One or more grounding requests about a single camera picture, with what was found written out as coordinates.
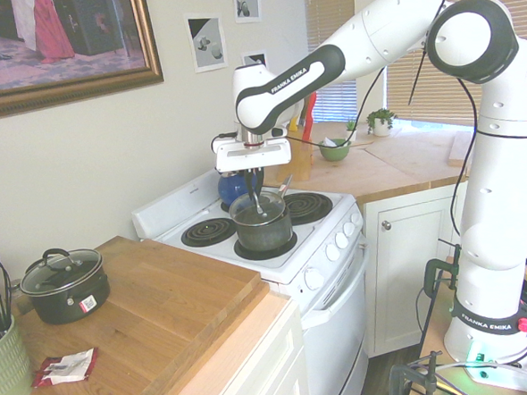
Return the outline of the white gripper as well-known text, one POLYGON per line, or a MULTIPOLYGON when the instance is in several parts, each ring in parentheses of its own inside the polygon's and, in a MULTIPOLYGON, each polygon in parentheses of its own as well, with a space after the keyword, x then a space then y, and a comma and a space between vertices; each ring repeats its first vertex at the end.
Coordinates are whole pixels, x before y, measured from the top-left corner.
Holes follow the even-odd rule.
POLYGON ((250 198, 260 195, 264 184, 264 168, 291 161, 291 145, 286 138, 268 139, 259 145, 246 146, 235 139, 215 140, 216 169, 219 172, 245 170, 246 188, 250 198))

